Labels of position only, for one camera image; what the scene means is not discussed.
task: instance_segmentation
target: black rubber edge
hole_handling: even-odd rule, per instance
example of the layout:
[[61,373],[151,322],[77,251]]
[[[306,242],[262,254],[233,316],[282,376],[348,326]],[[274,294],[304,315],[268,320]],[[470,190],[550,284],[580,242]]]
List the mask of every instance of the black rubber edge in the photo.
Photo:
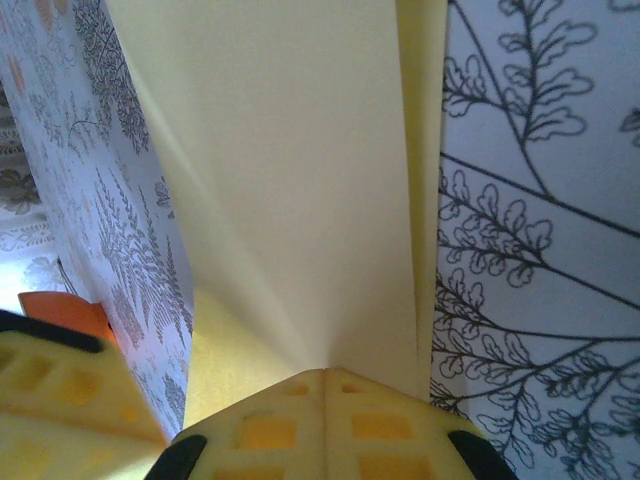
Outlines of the black rubber edge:
[[456,430],[449,433],[449,440],[476,480],[518,480],[500,454],[484,438]]
[[5,332],[22,333],[87,353],[100,353],[104,350],[102,341],[97,337],[0,310],[0,334]]
[[203,435],[191,435],[167,447],[144,480],[187,480],[206,444]]

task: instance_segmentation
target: paper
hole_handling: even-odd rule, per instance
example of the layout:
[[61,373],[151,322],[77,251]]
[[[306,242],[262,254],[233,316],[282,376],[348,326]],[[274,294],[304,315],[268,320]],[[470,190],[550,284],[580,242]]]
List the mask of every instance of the paper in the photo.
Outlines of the paper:
[[194,343],[210,296],[292,372],[415,395],[394,2],[108,5],[204,292]]

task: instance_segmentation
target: orange object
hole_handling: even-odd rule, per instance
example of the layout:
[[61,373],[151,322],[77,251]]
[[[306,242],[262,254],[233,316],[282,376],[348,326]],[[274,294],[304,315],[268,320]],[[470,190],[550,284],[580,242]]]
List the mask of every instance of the orange object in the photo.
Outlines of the orange object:
[[107,314],[99,303],[67,292],[23,292],[18,294],[25,315],[59,327],[100,337],[117,345]]

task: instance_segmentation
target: fern pattern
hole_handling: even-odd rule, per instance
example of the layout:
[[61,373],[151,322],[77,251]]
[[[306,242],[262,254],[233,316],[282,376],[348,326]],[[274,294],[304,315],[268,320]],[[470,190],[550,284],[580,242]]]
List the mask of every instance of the fern pattern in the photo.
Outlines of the fern pattern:
[[[561,191],[544,164],[554,148],[587,145],[595,156],[602,142],[622,152],[608,169],[640,174],[622,173],[637,166],[640,123],[628,107],[637,99],[621,93],[609,128],[591,133],[608,100],[597,67],[578,61],[603,47],[601,23],[637,15],[637,2],[594,2],[581,14],[570,0],[491,3],[481,14],[471,0],[449,1],[451,38],[465,40],[445,59],[431,401],[483,428],[519,478],[638,478],[640,293],[625,285],[640,285],[627,265],[640,255],[640,224],[611,218],[623,207],[598,183],[589,193],[611,217],[567,200],[573,174],[555,174],[569,186]],[[484,28],[491,15],[504,31]],[[612,55],[627,38],[617,33]],[[461,158],[461,144],[481,143],[477,119],[488,111],[504,122],[502,141]],[[600,255],[627,280],[593,275]]]
[[0,55],[17,59],[0,76],[20,64],[6,93],[33,174],[24,181],[38,187],[69,281],[104,305],[173,436],[193,324],[186,253],[105,3],[58,7],[0,1]]

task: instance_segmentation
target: floral pattern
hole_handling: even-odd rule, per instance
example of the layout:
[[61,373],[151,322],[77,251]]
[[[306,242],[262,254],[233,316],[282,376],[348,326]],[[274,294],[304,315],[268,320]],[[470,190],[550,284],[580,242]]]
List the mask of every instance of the floral pattern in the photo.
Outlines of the floral pattern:
[[635,76],[581,61],[638,2],[490,3],[449,2],[431,400],[521,479],[638,478]]
[[[182,239],[106,5],[0,0],[4,80],[31,174],[0,170],[0,203],[39,197],[68,281],[101,302],[169,437],[181,428],[193,300]],[[44,241],[39,224],[6,230],[2,250]],[[36,258],[28,273],[60,275]],[[64,278],[34,285],[54,288]]]

